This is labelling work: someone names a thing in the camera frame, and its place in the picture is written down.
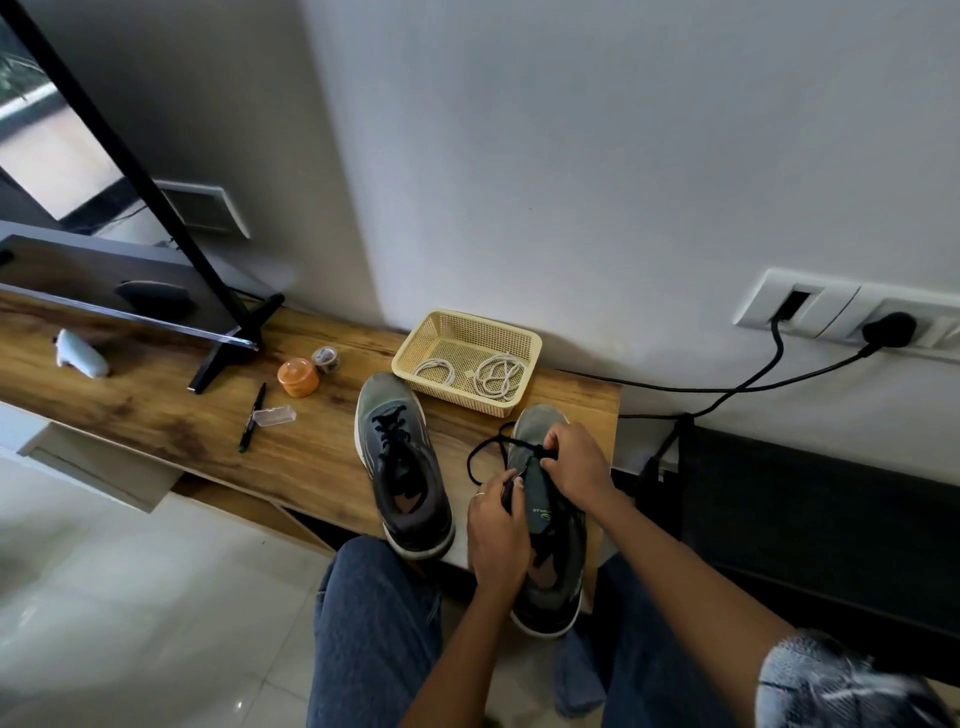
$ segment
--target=sneaker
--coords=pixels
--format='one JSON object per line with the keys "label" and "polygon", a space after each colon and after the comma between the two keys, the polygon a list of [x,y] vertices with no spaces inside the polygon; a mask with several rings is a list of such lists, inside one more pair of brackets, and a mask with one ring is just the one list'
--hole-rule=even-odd
{"label": "sneaker", "polygon": [[[512,436],[503,433],[504,425],[499,434],[470,455],[496,442],[504,467],[516,468],[523,478],[533,558],[510,617],[520,630],[542,639],[560,637],[577,620],[587,560],[584,514],[557,490],[540,466],[542,457],[557,455],[544,449],[546,433],[554,424],[565,422],[566,417],[556,407],[535,404],[520,413]],[[511,482],[503,489],[502,502],[507,510],[512,497]]]}
{"label": "sneaker", "polygon": [[393,550],[413,560],[443,555],[453,543],[450,502],[423,408],[400,378],[381,372],[364,383],[353,441]]}

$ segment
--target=shoe sole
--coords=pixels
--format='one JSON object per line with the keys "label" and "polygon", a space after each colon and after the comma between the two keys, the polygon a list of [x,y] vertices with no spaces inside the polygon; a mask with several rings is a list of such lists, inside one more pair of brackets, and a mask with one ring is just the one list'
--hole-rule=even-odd
{"label": "shoe sole", "polygon": [[581,589],[580,595],[577,597],[577,611],[574,613],[573,619],[570,620],[570,624],[568,624],[559,632],[546,633],[546,632],[537,632],[536,630],[530,629],[530,627],[528,627],[526,624],[524,624],[523,622],[521,622],[519,619],[516,618],[516,614],[514,614],[513,610],[510,611],[510,621],[512,621],[516,625],[516,628],[519,629],[520,632],[525,634],[527,637],[532,637],[535,640],[556,640],[557,638],[562,637],[571,629],[573,629],[573,625],[576,623],[577,618],[580,616],[580,608],[583,605],[584,605],[584,590]]}
{"label": "shoe sole", "polygon": [[[420,404],[420,400],[417,398],[417,395],[414,395],[414,402],[417,403],[417,409],[420,411],[420,421],[423,423],[423,431],[426,432],[426,415],[423,414],[423,405]],[[429,442],[430,435],[427,435],[427,442]],[[357,457],[360,458],[360,462],[363,463],[364,468],[367,468],[367,474],[370,474],[370,468],[367,465],[367,461],[363,457],[363,448],[360,447],[360,400],[357,399],[356,409],[353,410],[353,446],[357,450]],[[400,546],[396,541],[394,541],[393,536],[390,535],[390,531],[387,530],[387,523],[381,521],[380,525],[383,527],[383,535],[387,538],[387,543],[390,544],[397,555],[402,556],[404,559],[409,559],[410,561],[422,561],[423,559],[432,559],[435,556],[444,555],[453,544],[453,537],[456,533],[456,524],[450,522],[450,530],[444,536],[444,539],[433,546],[428,548],[426,551],[409,551],[406,548]]]}

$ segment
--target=tape roll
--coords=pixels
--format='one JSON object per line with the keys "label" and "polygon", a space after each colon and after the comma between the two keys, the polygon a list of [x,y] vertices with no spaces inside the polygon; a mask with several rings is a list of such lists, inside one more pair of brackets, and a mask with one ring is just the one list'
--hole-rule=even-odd
{"label": "tape roll", "polygon": [[310,358],[313,360],[313,364],[317,367],[318,371],[323,372],[325,375],[340,369],[340,354],[338,354],[337,350],[333,347],[317,349]]}

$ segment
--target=pen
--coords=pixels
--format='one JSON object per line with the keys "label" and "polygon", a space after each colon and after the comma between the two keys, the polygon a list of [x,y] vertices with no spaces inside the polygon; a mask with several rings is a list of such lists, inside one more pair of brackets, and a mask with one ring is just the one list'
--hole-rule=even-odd
{"label": "pen", "polygon": [[250,411],[250,418],[247,420],[247,428],[244,429],[240,437],[240,445],[237,446],[237,452],[246,452],[250,446],[250,438],[253,436],[253,428],[256,427],[256,421],[253,419],[253,413],[263,406],[263,396],[267,394],[267,382],[260,385],[260,391],[256,395],[256,401],[253,403],[253,409]]}

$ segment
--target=small jar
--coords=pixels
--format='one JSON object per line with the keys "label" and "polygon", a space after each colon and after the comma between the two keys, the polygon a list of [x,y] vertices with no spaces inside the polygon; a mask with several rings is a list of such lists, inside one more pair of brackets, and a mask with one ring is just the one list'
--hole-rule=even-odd
{"label": "small jar", "polygon": [[306,397],[320,384],[313,362],[299,357],[283,362],[276,378],[291,397]]}

